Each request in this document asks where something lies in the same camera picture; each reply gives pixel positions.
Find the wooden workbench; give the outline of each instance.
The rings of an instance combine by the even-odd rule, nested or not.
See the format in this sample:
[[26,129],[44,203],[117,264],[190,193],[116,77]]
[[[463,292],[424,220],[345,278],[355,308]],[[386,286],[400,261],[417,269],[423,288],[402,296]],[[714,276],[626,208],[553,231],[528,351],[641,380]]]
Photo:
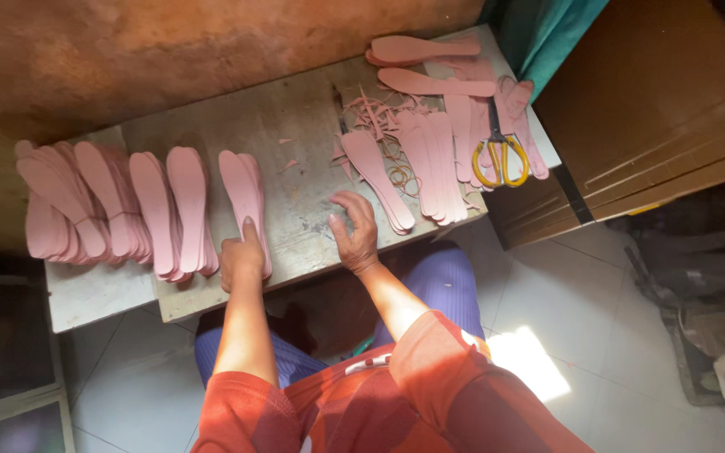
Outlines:
[[[492,59],[496,74],[510,73],[487,27],[475,30],[483,43],[483,55]],[[352,183],[339,166],[329,166],[334,134],[339,131],[331,86],[341,88],[345,102],[366,95],[384,99],[376,79],[377,68],[363,57],[317,68],[232,94],[185,107],[138,118],[88,135],[99,143],[121,144],[128,152],[150,151],[159,159],[174,146],[192,147],[209,168],[209,221],[214,243],[239,236],[230,200],[217,165],[220,151],[248,153],[259,162],[265,191],[265,223],[273,274],[265,289],[304,280],[340,265],[334,238],[326,224],[329,213],[343,213],[328,196],[337,190],[362,194],[375,207],[378,247],[386,250],[480,218],[485,205],[480,193],[467,200],[483,211],[469,210],[469,217],[446,227],[420,215],[418,201],[403,196],[417,220],[410,234],[397,235],[388,224],[382,206],[368,184]],[[431,65],[428,73],[438,71]],[[392,100],[398,105],[398,97]],[[560,163],[531,109],[534,138],[549,166]],[[347,119],[353,124],[353,118]],[[279,144],[279,139],[294,139]],[[290,159],[299,164],[282,172]],[[51,292],[52,328],[62,332],[91,323],[156,299],[165,322],[177,322],[228,300],[220,277],[199,274],[182,284],[157,282],[151,266],[127,262],[120,266],[71,266],[47,262]]]

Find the sunlight patch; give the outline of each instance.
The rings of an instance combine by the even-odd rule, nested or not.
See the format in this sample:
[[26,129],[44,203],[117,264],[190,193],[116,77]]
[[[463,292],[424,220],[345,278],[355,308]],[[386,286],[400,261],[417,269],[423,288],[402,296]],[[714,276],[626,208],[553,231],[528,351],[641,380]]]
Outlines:
[[513,333],[492,335],[486,343],[494,364],[516,374],[542,402],[572,391],[530,327],[523,325]]

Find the red shirt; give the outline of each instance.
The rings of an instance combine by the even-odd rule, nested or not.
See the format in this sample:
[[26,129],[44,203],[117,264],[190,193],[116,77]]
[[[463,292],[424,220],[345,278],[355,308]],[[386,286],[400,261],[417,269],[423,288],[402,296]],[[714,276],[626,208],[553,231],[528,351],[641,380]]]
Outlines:
[[432,310],[381,346],[282,390],[211,377],[193,452],[591,452],[486,343]]

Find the white tile floor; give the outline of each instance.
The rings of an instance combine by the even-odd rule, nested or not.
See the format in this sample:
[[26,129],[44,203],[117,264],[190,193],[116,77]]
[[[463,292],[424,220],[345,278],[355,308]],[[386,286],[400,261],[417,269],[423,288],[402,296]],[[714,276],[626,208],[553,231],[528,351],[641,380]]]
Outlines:
[[[599,452],[724,452],[725,409],[690,406],[657,311],[637,292],[623,246],[594,225],[503,252],[488,221],[448,235],[475,267],[495,362]],[[203,386],[195,322],[145,306],[64,336],[80,453],[184,453]]]

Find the hand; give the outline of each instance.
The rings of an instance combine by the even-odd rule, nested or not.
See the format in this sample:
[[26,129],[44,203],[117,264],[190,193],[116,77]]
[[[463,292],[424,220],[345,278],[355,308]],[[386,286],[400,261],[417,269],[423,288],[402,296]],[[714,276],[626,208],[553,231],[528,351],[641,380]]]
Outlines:
[[262,281],[264,273],[264,251],[256,233],[254,219],[250,216],[243,222],[245,242],[239,238],[223,240],[220,252],[222,290],[231,292],[234,278],[253,278]]
[[355,225],[354,232],[349,235],[346,224],[337,215],[329,215],[329,228],[337,242],[340,261],[349,271],[359,276],[371,264],[379,262],[376,254],[374,208],[361,195],[347,190],[336,192],[329,197],[329,201],[346,208]]

